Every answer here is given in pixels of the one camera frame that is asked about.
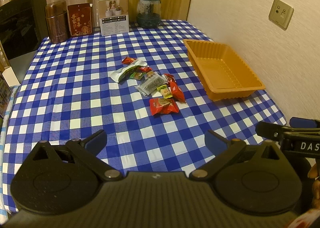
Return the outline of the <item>person right hand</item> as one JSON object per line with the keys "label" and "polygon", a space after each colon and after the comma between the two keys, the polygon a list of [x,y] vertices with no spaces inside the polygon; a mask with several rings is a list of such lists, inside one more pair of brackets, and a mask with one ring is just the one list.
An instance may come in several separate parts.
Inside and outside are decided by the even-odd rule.
{"label": "person right hand", "polygon": [[316,209],[320,209],[320,181],[319,181],[319,172],[317,164],[314,164],[314,166],[311,167],[308,178],[313,179],[313,185],[312,185],[312,207]]}

